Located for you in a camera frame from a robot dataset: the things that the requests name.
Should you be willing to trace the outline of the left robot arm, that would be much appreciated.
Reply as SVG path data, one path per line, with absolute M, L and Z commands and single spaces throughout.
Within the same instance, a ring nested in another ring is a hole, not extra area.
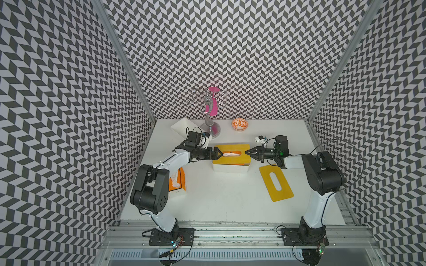
M 159 239 L 162 246 L 172 244 L 176 247 L 180 238 L 179 223 L 166 208 L 170 176 L 191 162 L 216 161 L 223 157 L 218 147 L 201 145 L 201 137 L 201 133 L 189 131 L 171 155 L 154 165 L 141 165 L 136 173 L 130 203 L 140 215 L 147 215 L 155 223 L 150 239 Z

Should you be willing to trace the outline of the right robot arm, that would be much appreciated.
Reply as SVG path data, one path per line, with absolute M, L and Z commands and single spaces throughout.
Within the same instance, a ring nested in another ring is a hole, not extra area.
M 260 146 L 245 151 L 256 161 L 274 160 L 282 170 L 303 169 L 311 188 L 311 196 L 305 214 L 301 217 L 298 229 L 281 229 L 284 244 L 314 246 L 328 245 L 326 239 L 326 212 L 335 194 L 346 183 L 346 178 L 328 151 L 315 154 L 292 155 L 286 136 L 277 135 L 272 148 L 266 147 L 267 141 Z

